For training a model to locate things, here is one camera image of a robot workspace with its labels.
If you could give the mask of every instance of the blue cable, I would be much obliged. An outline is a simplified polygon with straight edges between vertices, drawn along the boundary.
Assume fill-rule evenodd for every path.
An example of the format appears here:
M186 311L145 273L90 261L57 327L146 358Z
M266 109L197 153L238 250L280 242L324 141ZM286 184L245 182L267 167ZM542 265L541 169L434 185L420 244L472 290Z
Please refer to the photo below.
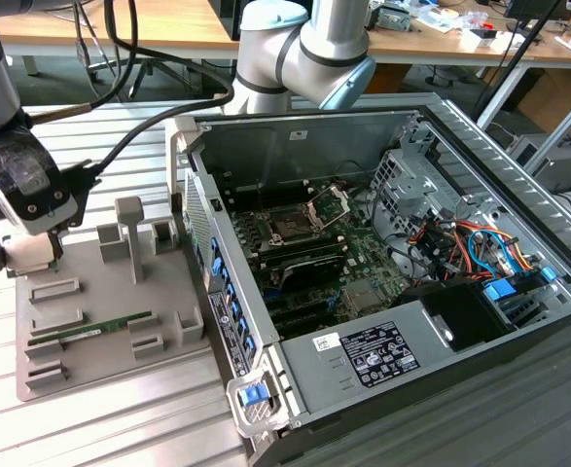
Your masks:
M489 234L492 238L494 238L495 241L497 243L499 243L499 246L501 246L501 250L503 251L503 254L506 257L506 260L508 260L508 264L512 267L513 271L516 273L523 272L522 267L512 257L512 255L508 251L508 248L506 247L506 243L501 239L501 237L497 233L488 231L486 229L481 229L479 231L475 231L475 232L471 233L471 235L469 236L469 242L468 242L469 243L469 245L468 245L469 246L469 254L471 255L471 258L473 258L473 261L475 261L481 267L492 272L493 278L497 277L497 274L495 273L494 269L491 266L487 265L486 263L483 263L482 261L480 261L480 259L476 256L475 248L473 245L473 239L478 232Z

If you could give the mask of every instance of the barcode sticker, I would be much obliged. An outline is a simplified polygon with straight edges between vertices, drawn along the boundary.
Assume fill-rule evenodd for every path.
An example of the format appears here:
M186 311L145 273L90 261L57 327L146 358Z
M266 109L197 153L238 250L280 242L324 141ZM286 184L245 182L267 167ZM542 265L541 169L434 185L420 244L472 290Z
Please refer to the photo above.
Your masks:
M332 333L326 336L320 336L319 338L314 338L313 343L318 352L323 352L329 348L339 347L341 342L339 341L339 334Z

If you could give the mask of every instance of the white sticker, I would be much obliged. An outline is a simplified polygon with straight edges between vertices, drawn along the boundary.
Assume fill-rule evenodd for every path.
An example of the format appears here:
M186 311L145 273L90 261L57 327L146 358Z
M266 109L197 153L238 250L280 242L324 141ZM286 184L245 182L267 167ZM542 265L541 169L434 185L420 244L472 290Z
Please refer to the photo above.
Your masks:
M326 336L320 336L319 338L314 338L313 343L318 352L323 352L329 348L339 347L341 342L339 341L339 334L332 333Z
M303 129L301 131L292 131L291 133L289 133L289 140L290 141L299 141L301 139L306 139L306 136L308 135L308 131Z

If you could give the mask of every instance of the green circuit board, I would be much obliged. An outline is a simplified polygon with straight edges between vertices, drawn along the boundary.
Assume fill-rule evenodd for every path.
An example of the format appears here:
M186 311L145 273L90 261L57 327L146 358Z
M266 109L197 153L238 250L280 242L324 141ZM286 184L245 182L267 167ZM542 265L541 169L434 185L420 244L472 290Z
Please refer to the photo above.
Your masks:
M341 199L323 188L326 187L316 188L317 193L326 195L318 197L313 206L317 218L326 225L343 214L344 209ZM321 231L309 222L305 203L232 215L268 312L276 329L287 339L387 309L410 284L387 255L386 246L371 228L361 206L350 198L346 201L349 212ZM339 275L320 284L303 284L286 291L266 272L265 264L253 261L266 251L278 252L279 248L295 245L304 252L312 240L337 237L342 246L336 256L342 268ZM282 244L274 241L279 238ZM291 263L306 260L302 253Z

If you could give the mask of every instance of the circuit board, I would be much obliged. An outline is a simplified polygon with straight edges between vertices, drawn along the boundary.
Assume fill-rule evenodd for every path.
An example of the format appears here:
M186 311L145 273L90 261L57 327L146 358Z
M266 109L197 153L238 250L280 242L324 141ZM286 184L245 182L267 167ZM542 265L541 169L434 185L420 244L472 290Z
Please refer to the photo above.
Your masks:
M232 213L274 326L287 339L387 309L409 286L360 206L339 189L341 198L330 192L331 187L311 188L321 194L313 200L311 210L314 208L315 222L324 229L313 224L308 202ZM328 274L325 280L314 274L304 277L318 283L288 287L279 274L267 272L268 255L298 252L291 260L283 255L286 259L279 263L280 273L312 263L307 252L319 248L324 248L318 261L323 262L322 273Z

